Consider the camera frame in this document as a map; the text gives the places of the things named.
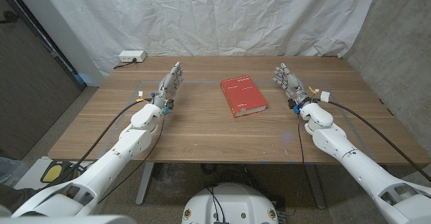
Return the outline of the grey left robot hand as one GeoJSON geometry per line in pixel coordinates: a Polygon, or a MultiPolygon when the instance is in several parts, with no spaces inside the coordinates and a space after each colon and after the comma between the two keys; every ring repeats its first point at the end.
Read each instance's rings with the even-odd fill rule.
{"type": "Polygon", "coordinates": [[[163,108],[168,100],[172,100],[179,85],[183,82],[183,66],[177,62],[171,71],[160,81],[158,90],[155,93],[153,104],[163,108]]]}

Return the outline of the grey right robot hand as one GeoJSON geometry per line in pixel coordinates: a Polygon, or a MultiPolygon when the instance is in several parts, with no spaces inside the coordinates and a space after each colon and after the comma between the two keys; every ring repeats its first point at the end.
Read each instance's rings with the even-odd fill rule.
{"type": "Polygon", "coordinates": [[[289,70],[284,63],[275,68],[274,82],[285,91],[289,107],[300,110],[303,106],[311,103],[311,98],[307,95],[304,84],[289,70]]]}

